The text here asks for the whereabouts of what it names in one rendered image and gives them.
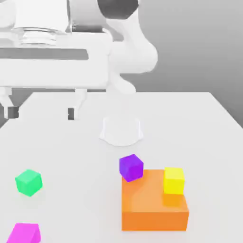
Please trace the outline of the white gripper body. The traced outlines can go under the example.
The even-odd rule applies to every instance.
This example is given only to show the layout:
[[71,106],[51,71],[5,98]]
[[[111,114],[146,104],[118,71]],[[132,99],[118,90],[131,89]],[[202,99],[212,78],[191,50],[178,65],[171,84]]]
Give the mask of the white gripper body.
[[111,47],[105,32],[58,36],[55,46],[0,46],[0,87],[105,88]]

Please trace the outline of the small green cube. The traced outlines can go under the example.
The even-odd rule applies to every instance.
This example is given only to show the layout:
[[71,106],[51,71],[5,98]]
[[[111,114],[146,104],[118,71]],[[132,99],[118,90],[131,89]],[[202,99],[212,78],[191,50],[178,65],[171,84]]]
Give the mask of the small green cube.
[[41,174],[31,169],[15,177],[15,182],[18,191],[26,196],[33,196],[43,186]]

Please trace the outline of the small purple cube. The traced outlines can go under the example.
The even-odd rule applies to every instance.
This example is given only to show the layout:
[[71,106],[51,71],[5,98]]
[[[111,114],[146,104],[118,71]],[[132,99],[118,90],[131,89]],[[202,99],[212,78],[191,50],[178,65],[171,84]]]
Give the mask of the small purple cube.
[[132,182],[143,177],[144,163],[135,154],[119,159],[119,172],[126,182]]

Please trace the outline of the small magenta cube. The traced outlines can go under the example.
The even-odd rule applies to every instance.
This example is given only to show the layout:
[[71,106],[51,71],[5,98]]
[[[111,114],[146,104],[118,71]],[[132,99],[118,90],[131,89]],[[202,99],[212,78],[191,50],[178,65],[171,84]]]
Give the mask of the small magenta cube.
[[6,243],[40,243],[41,234],[38,224],[16,223]]

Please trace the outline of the small yellow cube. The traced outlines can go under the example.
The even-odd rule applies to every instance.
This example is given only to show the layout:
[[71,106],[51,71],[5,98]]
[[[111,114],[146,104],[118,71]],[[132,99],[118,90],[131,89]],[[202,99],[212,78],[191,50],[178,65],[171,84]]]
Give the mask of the small yellow cube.
[[183,195],[185,187],[185,175],[183,168],[165,167],[164,193]]

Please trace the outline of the large orange box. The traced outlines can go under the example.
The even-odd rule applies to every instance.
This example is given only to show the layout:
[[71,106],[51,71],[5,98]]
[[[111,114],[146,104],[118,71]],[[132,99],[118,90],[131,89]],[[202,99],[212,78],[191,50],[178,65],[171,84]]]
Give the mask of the large orange box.
[[164,170],[146,169],[132,182],[121,179],[123,231],[185,231],[189,208],[184,195],[163,192]]

